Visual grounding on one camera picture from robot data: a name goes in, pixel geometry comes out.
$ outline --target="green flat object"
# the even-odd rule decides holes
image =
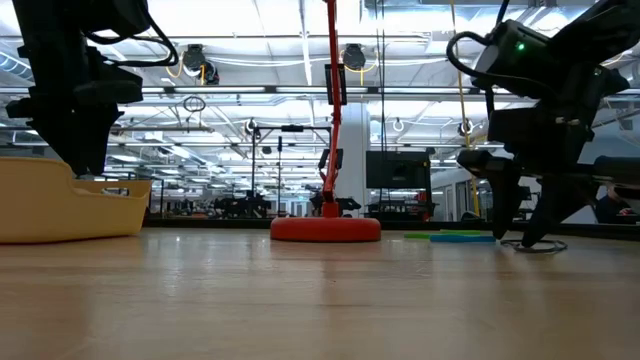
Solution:
[[[480,230],[440,230],[440,235],[484,235]]]
[[[431,234],[415,234],[415,233],[404,234],[404,238],[405,239],[424,239],[424,240],[429,240],[429,239],[431,239]]]

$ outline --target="yellow plastic tray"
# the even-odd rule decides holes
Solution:
[[[0,243],[49,243],[140,231],[151,181],[72,179],[61,161],[0,157]],[[129,196],[102,194],[126,188]]]

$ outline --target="black cable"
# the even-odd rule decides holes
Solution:
[[[449,59],[449,62],[451,62],[451,65],[453,65],[456,69],[462,71],[463,73],[469,75],[469,76],[473,76],[476,78],[502,78],[502,79],[510,79],[510,80],[520,80],[520,81],[526,81],[532,84],[535,84],[536,86],[543,88],[546,92],[548,92],[550,95],[552,95],[553,97],[558,97],[556,94],[556,92],[548,85],[537,81],[537,80],[533,80],[533,79],[529,79],[529,78],[525,78],[525,77],[520,77],[520,76],[511,76],[511,75],[500,75],[500,74],[493,74],[493,73],[487,73],[487,72],[482,72],[482,71],[477,71],[474,70],[470,67],[468,67],[467,65],[463,64],[462,62],[460,62],[460,60],[458,60],[458,58],[456,57],[455,53],[454,53],[454,47],[456,46],[456,43],[460,40],[460,39],[464,39],[464,38],[469,38],[472,39],[482,45],[485,46],[489,46],[491,45],[491,40],[482,37],[474,32],[470,32],[470,31],[463,31],[461,33],[458,33],[456,35],[454,35],[451,40],[449,40],[449,43],[447,44],[447,59]]]
[[[382,164],[384,165],[387,161],[387,131],[386,131],[386,115],[385,115],[385,56],[386,56],[386,46],[385,46],[385,31],[384,31],[384,0],[380,0],[380,5],[382,5],[382,49],[380,48],[380,31],[379,28],[376,27],[376,46],[378,50],[378,76],[380,80],[380,100],[382,101],[382,118],[380,120],[381,130],[380,130],[380,151],[382,152]],[[378,1],[373,2],[374,11],[376,14],[376,22],[378,21]],[[384,178],[387,174],[384,173],[384,166],[380,166],[380,177]],[[383,187],[380,187],[380,194],[378,199],[378,212],[382,212],[382,190]],[[389,198],[389,202],[391,202],[391,193],[387,189],[387,197]]]
[[[504,15],[507,13],[507,7],[509,6],[509,0],[503,0],[500,5],[500,10],[498,11],[498,18],[496,19],[496,25],[502,22],[504,19]]]
[[[158,24],[156,24],[155,20],[153,20],[153,17],[151,17],[151,14],[146,9],[146,7],[143,5],[143,3],[144,3],[144,1],[138,1],[138,6],[140,6],[140,10],[142,11],[142,14],[145,17],[145,19],[149,22],[149,24],[151,24],[151,28],[162,39],[161,44],[164,45],[167,49],[169,49],[169,56],[167,56],[165,59],[159,60],[159,61],[138,61],[138,60],[118,61],[118,60],[111,60],[111,62],[113,64],[117,65],[117,66],[130,66],[130,67],[140,67],[140,68],[153,67],[153,66],[174,66],[174,65],[178,64],[178,62],[180,60],[179,57],[178,57],[178,51],[176,50],[175,46],[173,46],[173,44],[171,43],[169,38],[164,34],[162,29],[160,29]],[[145,39],[145,40],[158,43],[158,41],[156,39]]]
[[[564,241],[560,240],[539,240],[538,244],[552,244],[552,248],[544,248],[544,249],[534,249],[534,248],[526,248],[522,246],[521,240],[501,240],[500,245],[502,246],[511,246],[513,250],[521,253],[527,254],[555,254],[561,251],[567,250],[569,245],[567,245]]]

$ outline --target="metal frame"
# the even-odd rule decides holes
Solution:
[[[271,133],[275,130],[280,130],[282,132],[291,132],[291,131],[286,131],[283,129],[286,129],[287,126],[289,125],[283,125],[283,126],[256,126],[253,128],[252,132],[251,132],[251,193],[255,196],[255,191],[256,191],[256,147],[258,145],[274,145],[274,146],[278,146],[279,144],[281,144],[280,142],[278,143],[267,143],[267,144],[262,144],[262,141],[269,135],[271,135]],[[302,129],[302,131],[305,130],[311,130],[314,134],[317,134],[318,130],[325,130],[329,133],[329,144],[333,143],[332,141],[332,135],[331,135],[331,127],[330,126],[296,126],[297,129]],[[262,136],[262,138],[260,139],[259,142],[256,142],[256,133],[260,130],[266,130],[267,133],[264,134]],[[311,144],[313,146],[311,147],[317,147],[319,144]],[[282,143],[282,146],[290,146],[290,147],[298,147],[298,144],[295,143],[289,143],[289,144],[284,144]]]

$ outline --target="wooden table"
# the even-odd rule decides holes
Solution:
[[[271,242],[266,231],[0,247],[0,359],[638,359],[640,243]]]

